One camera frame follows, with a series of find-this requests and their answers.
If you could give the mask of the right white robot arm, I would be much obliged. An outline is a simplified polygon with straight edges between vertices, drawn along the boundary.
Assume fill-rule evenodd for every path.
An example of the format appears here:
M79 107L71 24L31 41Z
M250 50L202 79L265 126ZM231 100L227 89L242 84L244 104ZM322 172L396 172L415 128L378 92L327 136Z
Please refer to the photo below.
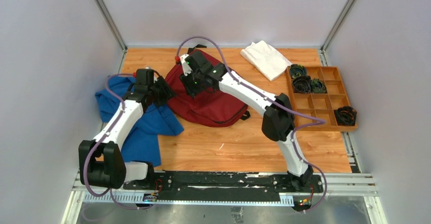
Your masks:
M287 164L288 183L296 192L309 188L313 167L306 162L295 136L294 114L287 95L275 95L249 83L225 63L213 65L201 51L176 56L181 66L180 80L195 97L207 88L239 99L262 116L262 132L275 141Z

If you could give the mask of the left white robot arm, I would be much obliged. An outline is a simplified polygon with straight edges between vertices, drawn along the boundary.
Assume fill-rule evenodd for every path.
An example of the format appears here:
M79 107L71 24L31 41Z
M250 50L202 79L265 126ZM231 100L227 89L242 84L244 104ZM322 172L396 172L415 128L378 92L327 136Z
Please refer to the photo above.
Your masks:
M165 79L151 68L138 69L132 74L135 82L123 96L114 93L109 80L106 90L119 100L119 106L106 126L91 140L83 140L78 147L80 181L94 196L92 187L106 191L119 189L124 183L136 181L143 190L152 189L156 183L154 166L151 162L125 162L122 146L136 122L151 105L165 105L174 97L173 90Z

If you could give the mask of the red backpack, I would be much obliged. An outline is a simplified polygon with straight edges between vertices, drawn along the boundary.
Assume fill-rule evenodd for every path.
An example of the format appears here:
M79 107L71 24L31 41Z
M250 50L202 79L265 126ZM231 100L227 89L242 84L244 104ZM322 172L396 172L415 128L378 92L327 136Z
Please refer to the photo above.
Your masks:
M208 127L228 127L251 117L247 104L219 90L206 89L194 97L188 95L180 80L183 69L179 55L175 56L175 63L165 81L175 93L167 105L178 116Z

